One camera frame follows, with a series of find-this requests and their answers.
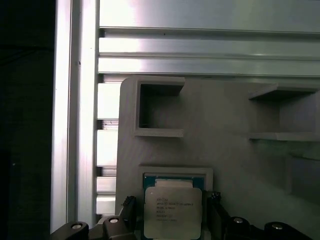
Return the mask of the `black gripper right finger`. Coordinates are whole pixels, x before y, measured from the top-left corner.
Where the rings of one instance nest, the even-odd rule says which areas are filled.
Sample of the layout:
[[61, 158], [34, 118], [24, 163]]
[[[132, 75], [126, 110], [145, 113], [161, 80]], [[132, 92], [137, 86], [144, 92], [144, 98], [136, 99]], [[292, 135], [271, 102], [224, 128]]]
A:
[[228, 195], [205, 191], [206, 226], [213, 240], [318, 240], [320, 207], [269, 190]]

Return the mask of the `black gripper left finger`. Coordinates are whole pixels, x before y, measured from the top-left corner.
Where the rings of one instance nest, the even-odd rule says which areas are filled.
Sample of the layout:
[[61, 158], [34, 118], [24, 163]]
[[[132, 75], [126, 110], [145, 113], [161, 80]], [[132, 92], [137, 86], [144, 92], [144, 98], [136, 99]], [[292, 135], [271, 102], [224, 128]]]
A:
[[102, 217], [90, 228], [82, 221], [71, 221], [50, 234], [51, 240], [135, 240], [137, 200], [127, 196], [119, 215]]

